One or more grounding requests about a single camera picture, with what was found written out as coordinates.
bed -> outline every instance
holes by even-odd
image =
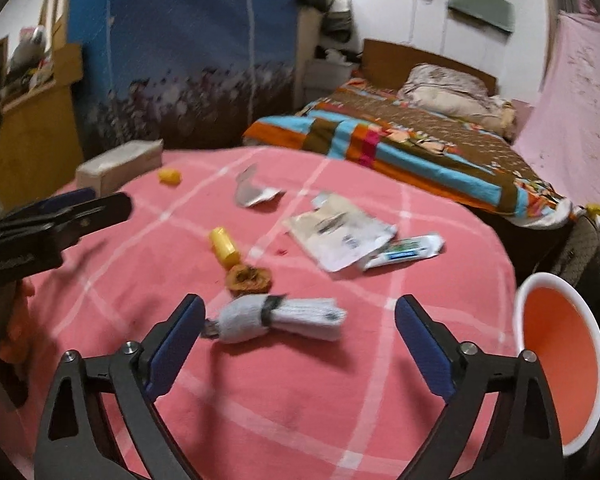
[[[321,153],[372,168],[433,194],[519,222],[545,218],[562,200],[499,135],[408,104],[396,92],[422,63],[479,79],[488,74],[408,46],[365,40],[362,78],[296,116],[262,118],[246,139]]]
[[[0,410],[0,440],[10,452],[32,452],[63,351],[94,356],[142,339],[188,292],[205,300],[211,317],[230,300],[207,239],[219,225],[249,262],[272,269],[272,293],[336,298],[348,317],[336,344],[283,333],[237,346],[196,342],[157,408],[205,480],[395,479],[443,404],[395,330],[393,307],[402,294],[416,295],[458,339],[515,352],[512,267],[493,231],[467,209],[314,153],[265,147],[164,156],[183,174],[178,187],[161,185],[155,171],[132,181],[123,188],[134,200],[127,222],[85,237],[65,251],[64,266],[35,277],[30,397],[18,413]],[[286,189],[278,204],[235,205],[235,177],[251,164],[258,184]],[[320,271],[282,221],[309,210],[323,189],[395,223],[402,237],[439,232],[445,253],[366,274]],[[106,402],[127,463],[146,474],[120,413]],[[488,416],[478,420],[464,466]],[[9,420],[18,431],[5,435]]]

pink tablecloth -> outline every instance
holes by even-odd
[[[157,407],[205,479],[396,478],[442,408],[395,329],[402,294],[414,294],[459,340],[513,352],[513,269],[493,231],[462,206],[313,153],[242,148],[172,152],[165,160],[182,172],[179,187],[162,186],[155,173],[131,182],[124,188],[135,203],[131,219],[86,237],[66,251],[61,269],[35,279],[40,336],[30,399],[20,410],[31,447],[63,351],[94,356],[140,340],[188,292],[205,300],[211,316],[230,300],[207,239],[217,226],[248,261],[272,269],[274,293],[334,297],[349,314],[339,343],[284,334],[233,347],[196,343]],[[235,175],[254,163],[257,181],[287,190],[274,210],[234,205]],[[324,273],[282,227],[320,190],[397,224],[401,237],[437,231],[446,253],[364,275]],[[112,420],[129,463],[142,472],[119,413]],[[469,455],[487,420],[480,418]]]

pillow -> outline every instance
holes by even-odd
[[[432,64],[420,64],[413,67],[407,82],[398,92],[400,99],[408,100],[407,95],[420,86],[431,86],[465,94],[489,106],[489,93],[484,82],[476,76],[458,72]]]
[[[488,98],[488,106],[468,95],[431,86],[420,86],[408,94],[408,102],[419,108],[475,123],[505,140],[514,139],[516,111],[508,101]]]

white plastic packet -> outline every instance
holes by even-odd
[[[251,164],[235,178],[238,183],[235,189],[235,203],[240,207],[251,207],[261,202],[268,202],[279,194],[286,193],[283,189],[275,187],[255,187],[251,183],[251,179],[256,174],[257,169],[256,164]]]
[[[337,272],[386,245],[397,231],[335,193],[316,211],[285,221],[289,233],[327,272]]]

beige pillow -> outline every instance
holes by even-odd
[[[408,101],[413,105],[463,121],[479,124],[504,139],[512,140],[516,111],[510,105],[493,103],[489,108],[468,95],[420,86],[409,92]]]

